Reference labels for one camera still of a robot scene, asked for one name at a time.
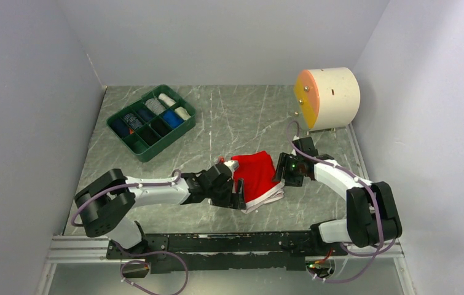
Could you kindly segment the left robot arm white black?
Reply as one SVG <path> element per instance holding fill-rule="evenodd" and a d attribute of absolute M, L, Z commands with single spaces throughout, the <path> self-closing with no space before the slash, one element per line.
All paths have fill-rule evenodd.
<path fill-rule="evenodd" d="M 74 197 L 77 210 L 70 218 L 73 227 L 86 236 L 106 236 L 131 258 L 140 258 L 147 249 L 141 225 L 127 218 L 134 208 L 149 205 L 190 205 L 208 200 L 210 205 L 245 210 L 243 180 L 235 181 L 238 163 L 219 162 L 206 170 L 183 173 L 174 170 L 169 178 L 141 179 L 111 169 Z"/>

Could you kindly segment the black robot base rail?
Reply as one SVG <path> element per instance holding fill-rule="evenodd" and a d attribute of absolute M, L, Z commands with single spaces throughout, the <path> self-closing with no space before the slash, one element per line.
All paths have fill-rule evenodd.
<path fill-rule="evenodd" d="M 304 270 L 312 262 L 346 256 L 338 243 L 324 243 L 315 230 L 225 234 L 147 234 L 145 245 L 121 251 L 109 242 L 106 258 L 143 259 L 153 274 L 188 270 Z"/>

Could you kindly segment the red white underwear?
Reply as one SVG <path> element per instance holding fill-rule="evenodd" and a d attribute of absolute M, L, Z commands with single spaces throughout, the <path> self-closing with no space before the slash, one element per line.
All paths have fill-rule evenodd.
<path fill-rule="evenodd" d="M 270 154 L 266 151 L 249 155 L 235 155 L 237 161 L 234 181 L 243 180 L 243 193 L 246 209 L 244 214 L 256 211 L 259 207 L 276 202 L 284 197 L 284 182 L 274 181 L 275 168 Z"/>

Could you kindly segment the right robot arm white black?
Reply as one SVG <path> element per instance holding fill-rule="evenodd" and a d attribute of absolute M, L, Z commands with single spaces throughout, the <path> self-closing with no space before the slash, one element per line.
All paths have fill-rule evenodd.
<path fill-rule="evenodd" d="M 291 142 L 292 153 L 278 156 L 275 181 L 301 187 L 304 178 L 332 189 L 346 202 L 346 216 L 314 224 L 309 238 L 310 250 L 323 255 L 334 243 L 352 243 L 359 248 L 396 240 L 403 233 L 390 185 L 373 182 L 341 166 L 328 154 L 319 154 L 310 137 Z"/>

